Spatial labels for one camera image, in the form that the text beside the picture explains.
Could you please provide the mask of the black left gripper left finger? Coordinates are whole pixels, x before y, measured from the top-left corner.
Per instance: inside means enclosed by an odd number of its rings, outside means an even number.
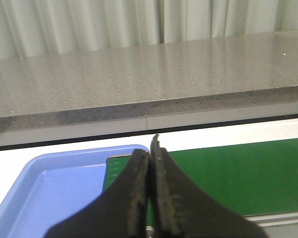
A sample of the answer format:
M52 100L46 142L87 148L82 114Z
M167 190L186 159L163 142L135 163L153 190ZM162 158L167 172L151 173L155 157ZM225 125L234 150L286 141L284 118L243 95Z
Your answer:
M144 238L149 153L133 151L111 185L86 207L53 225L47 238Z

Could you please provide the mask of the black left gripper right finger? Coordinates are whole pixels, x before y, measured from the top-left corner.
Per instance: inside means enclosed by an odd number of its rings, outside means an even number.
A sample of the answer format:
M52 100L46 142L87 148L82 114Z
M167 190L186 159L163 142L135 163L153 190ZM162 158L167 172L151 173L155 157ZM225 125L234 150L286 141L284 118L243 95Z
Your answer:
M149 195L157 238L264 238L255 223L196 186L155 135L150 145Z

